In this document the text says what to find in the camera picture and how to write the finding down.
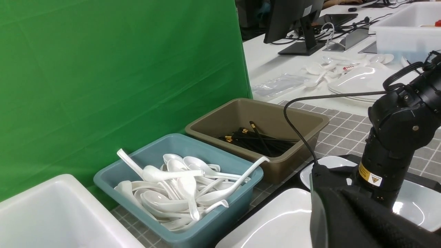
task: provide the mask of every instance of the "white cable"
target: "white cable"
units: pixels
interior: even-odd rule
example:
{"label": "white cable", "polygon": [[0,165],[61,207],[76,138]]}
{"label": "white cable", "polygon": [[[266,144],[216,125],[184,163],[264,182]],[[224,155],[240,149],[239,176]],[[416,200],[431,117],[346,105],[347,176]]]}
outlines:
{"label": "white cable", "polygon": [[[328,25],[328,24],[331,25],[331,29],[332,29],[331,31],[329,31],[329,28],[325,30],[325,26]],[[334,38],[334,34],[335,34],[335,27],[334,27],[334,24],[332,24],[332,23],[325,23],[325,24],[323,24],[323,26],[321,27],[321,31],[322,31],[323,33],[325,33],[325,34],[329,34],[329,35],[328,35],[328,39],[326,40],[326,49],[329,50],[329,44],[330,44],[330,43],[333,43],[333,44],[339,44],[339,45],[341,45],[342,47],[346,48],[346,46],[344,46],[343,44],[341,44],[341,43],[339,43],[339,42],[331,41],[332,38]]]}

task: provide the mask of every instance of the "blue plastic bin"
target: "blue plastic bin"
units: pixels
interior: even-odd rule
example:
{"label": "blue plastic bin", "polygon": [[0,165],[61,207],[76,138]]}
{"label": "blue plastic bin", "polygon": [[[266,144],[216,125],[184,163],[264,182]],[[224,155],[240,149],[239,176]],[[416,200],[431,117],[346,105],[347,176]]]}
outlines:
{"label": "blue plastic bin", "polygon": [[[206,163],[220,165],[222,172],[239,175],[243,174],[252,165],[247,160],[182,134],[166,135],[132,153],[130,157],[141,167],[153,165],[159,168],[164,163],[162,155],[165,153],[173,153],[182,157],[198,157]],[[217,207],[184,233],[170,232],[113,189],[119,182],[124,180],[141,180],[122,160],[118,160],[100,170],[93,181],[106,194],[172,246],[203,248],[224,234],[231,225],[246,213],[251,202],[253,187],[262,177],[263,171],[258,167],[250,175],[251,180],[227,199],[229,208]]]}

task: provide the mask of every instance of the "plastic bag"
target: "plastic bag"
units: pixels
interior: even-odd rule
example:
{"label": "plastic bag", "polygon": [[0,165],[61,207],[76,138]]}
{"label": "plastic bag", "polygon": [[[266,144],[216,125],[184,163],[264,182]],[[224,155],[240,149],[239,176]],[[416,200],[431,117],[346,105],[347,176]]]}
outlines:
{"label": "plastic bag", "polygon": [[311,80],[304,76],[283,74],[280,77],[266,81],[264,84],[251,88],[253,95],[265,98],[276,98],[291,90],[294,90]]}

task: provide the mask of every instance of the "brown plastic bin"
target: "brown plastic bin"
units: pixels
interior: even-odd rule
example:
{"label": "brown plastic bin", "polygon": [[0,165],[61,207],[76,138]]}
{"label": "brown plastic bin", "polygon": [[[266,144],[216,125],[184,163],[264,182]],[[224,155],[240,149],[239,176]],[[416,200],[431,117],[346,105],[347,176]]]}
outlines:
{"label": "brown plastic bin", "polygon": [[[315,149],[318,134],[329,123],[329,118],[294,108],[289,108],[287,114],[309,145]],[[237,131],[239,127],[251,130],[250,120],[257,125],[262,134],[279,139],[299,139],[283,116],[283,106],[245,98],[234,99],[193,121],[186,126],[185,132],[254,162],[262,155],[218,139]],[[279,184],[310,156],[305,144],[300,141],[281,156],[269,158],[270,162],[261,165],[264,171],[263,179],[272,184]]]}

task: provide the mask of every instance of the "white container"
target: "white container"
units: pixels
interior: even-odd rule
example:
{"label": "white container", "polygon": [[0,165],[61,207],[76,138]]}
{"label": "white container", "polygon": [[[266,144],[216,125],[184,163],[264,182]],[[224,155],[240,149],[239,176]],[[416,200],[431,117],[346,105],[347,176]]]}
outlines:
{"label": "white container", "polygon": [[441,49],[441,27],[422,27],[440,19],[441,2],[412,3],[371,25],[369,31],[377,34],[378,53],[391,53],[397,60],[404,56],[414,63]]}
{"label": "white container", "polygon": [[0,203],[2,248],[144,248],[72,175]]}

